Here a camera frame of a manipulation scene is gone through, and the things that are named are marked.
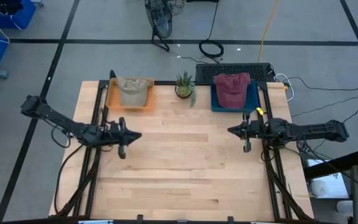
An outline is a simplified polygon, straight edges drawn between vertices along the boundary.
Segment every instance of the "wooden tabletop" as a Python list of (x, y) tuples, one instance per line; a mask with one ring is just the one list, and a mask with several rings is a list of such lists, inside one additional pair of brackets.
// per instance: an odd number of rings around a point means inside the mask
[[(75, 121), (90, 123), (97, 86), (82, 83)], [(227, 131), (242, 122), (242, 115), (212, 112), (209, 86), (196, 86), (192, 108), (190, 99), (177, 97), (173, 86), (157, 85), (154, 91), (153, 111), (109, 111), (108, 121), (123, 116), (127, 128), (142, 137), (127, 148), (127, 159), (118, 157), (117, 147), (102, 152), (91, 218), (133, 220), (143, 214), (145, 220), (223, 221), (233, 216), (236, 221), (273, 221), (262, 142), (252, 139), (252, 150), (243, 153), (244, 141)], [(273, 117), (290, 122), (283, 84), (268, 83), (268, 93)], [(257, 119), (256, 113), (251, 119)], [(78, 146), (72, 143), (65, 158)], [(294, 143), (287, 147), (296, 150)], [(75, 154), (62, 172), (59, 209), (78, 186), (84, 152)], [(299, 155), (285, 149), (280, 154), (287, 188), (313, 217)], [(277, 197), (284, 217), (281, 195)]]

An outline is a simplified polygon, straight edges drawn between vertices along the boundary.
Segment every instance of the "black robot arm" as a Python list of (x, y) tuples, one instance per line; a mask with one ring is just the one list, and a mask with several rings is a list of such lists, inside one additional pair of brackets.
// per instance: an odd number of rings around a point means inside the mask
[(259, 121), (249, 122), (249, 114), (246, 115), (246, 121), (227, 130), (247, 141), (247, 147), (244, 148), (244, 152), (251, 150), (249, 138), (267, 140), (269, 146), (281, 149), (290, 141), (327, 139), (344, 142), (349, 137), (345, 125), (335, 120), (324, 124), (300, 126), (291, 124), (281, 118), (272, 118), (267, 124), (261, 125)]
[(126, 157), (124, 146), (128, 146), (142, 136), (141, 133), (128, 130), (124, 118), (119, 118), (119, 123), (111, 122), (110, 130), (97, 125), (75, 122), (53, 110), (39, 96), (27, 96), (21, 108), (21, 113), (28, 117), (50, 121), (72, 133), (84, 146), (101, 147), (118, 144), (118, 154), (121, 159)]

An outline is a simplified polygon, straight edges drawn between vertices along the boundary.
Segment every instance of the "fan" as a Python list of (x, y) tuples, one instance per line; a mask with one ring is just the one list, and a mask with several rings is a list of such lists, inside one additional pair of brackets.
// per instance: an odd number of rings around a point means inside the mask
[[(168, 45), (162, 40), (172, 33), (172, 13), (167, 0), (145, 0), (145, 7), (150, 25), (153, 27), (152, 44), (169, 51)], [(161, 40), (164, 46), (155, 43), (155, 36)]]

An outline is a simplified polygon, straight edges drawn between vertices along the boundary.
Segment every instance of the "yellow cable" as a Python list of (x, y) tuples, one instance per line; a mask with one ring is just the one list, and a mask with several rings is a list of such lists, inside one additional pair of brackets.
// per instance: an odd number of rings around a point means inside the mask
[(273, 12), (270, 15), (270, 18), (268, 19), (267, 26), (266, 26), (266, 29), (265, 29), (265, 32), (264, 32), (264, 36), (262, 37), (262, 41), (260, 43), (259, 55), (258, 55), (258, 63), (260, 61), (260, 58), (262, 58), (262, 51), (263, 51), (263, 48), (264, 48), (265, 37), (266, 37), (267, 31), (270, 28), (270, 24), (272, 23), (273, 16), (276, 13), (277, 4), (278, 4), (278, 0), (276, 0), (275, 3), (274, 3)]

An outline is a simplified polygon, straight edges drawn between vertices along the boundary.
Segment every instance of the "beige cap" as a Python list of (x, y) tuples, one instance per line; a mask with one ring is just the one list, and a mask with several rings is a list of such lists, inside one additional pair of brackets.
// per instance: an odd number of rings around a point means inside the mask
[(150, 81), (136, 79), (126, 80), (117, 77), (119, 99), (121, 106), (144, 106), (147, 99), (147, 89), (152, 86)]

